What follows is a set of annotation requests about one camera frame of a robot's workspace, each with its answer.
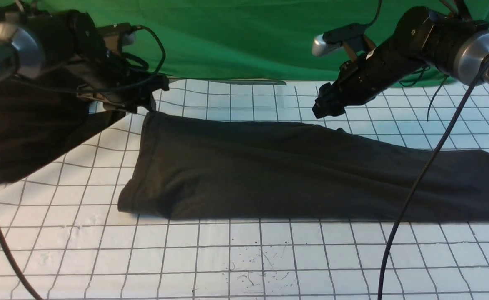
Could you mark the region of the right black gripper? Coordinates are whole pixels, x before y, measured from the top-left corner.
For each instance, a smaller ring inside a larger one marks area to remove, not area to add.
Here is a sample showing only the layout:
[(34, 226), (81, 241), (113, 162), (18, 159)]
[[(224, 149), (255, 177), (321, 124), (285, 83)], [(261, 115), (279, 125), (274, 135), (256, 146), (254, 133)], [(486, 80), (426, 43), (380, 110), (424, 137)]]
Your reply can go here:
[(323, 84), (312, 111), (316, 118), (346, 114), (346, 106), (363, 105), (376, 95), (425, 66), (405, 55), (391, 36), (376, 49), (362, 54), (340, 69), (338, 79)]

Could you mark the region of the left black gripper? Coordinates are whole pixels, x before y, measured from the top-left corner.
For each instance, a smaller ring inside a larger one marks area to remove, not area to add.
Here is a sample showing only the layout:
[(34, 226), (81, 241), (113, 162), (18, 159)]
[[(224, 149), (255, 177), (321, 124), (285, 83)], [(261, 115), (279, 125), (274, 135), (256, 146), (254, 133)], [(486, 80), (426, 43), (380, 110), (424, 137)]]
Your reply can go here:
[(107, 111), (137, 113), (144, 108), (153, 113), (157, 110), (153, 92), (170, 89), (165, 75), (153, 77), (148, 62), (132, 54), (111, 54), (105, 63), (70, 62), (67, 70), (81, 80), (77, 97), (99, 101)]

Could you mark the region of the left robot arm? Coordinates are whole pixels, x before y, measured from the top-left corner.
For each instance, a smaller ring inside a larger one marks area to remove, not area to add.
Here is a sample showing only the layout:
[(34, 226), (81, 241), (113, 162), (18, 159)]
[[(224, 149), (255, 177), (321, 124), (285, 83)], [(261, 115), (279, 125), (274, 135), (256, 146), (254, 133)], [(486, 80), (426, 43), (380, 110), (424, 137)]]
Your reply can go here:
[[(153, 72), (146, 61), (123, 51), (145, 30), (157, 42), (161, 59)], [(6, 12), (0, 21), (0, 83), (12, 80), (53, 93), (98, 101), (106, 110), (155, 110), (153, 93), (168, 91), (159, 73), (166, 51), (145, 25), (98, 27), (86, 12), (67, 10)]]

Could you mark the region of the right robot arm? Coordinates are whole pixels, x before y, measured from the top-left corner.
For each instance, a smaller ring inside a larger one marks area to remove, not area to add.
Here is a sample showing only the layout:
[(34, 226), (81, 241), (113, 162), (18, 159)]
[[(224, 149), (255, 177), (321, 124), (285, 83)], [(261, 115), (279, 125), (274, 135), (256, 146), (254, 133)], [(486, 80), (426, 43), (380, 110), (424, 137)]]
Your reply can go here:
[(344, 49), (349, 55), (334, 83), (323, 84), (313, 105), (316, 118), (340, 116), (347, 106), (365, 105), (393, 84), (426, 67), (462, 84), (489, 85), (489, 23), (473, 20), (462, 0), (448, 15), (414, 6), (393, 34), (376, 45), (369, 24), (350, 23), (315, 38), (312, 53), (322, 57)]

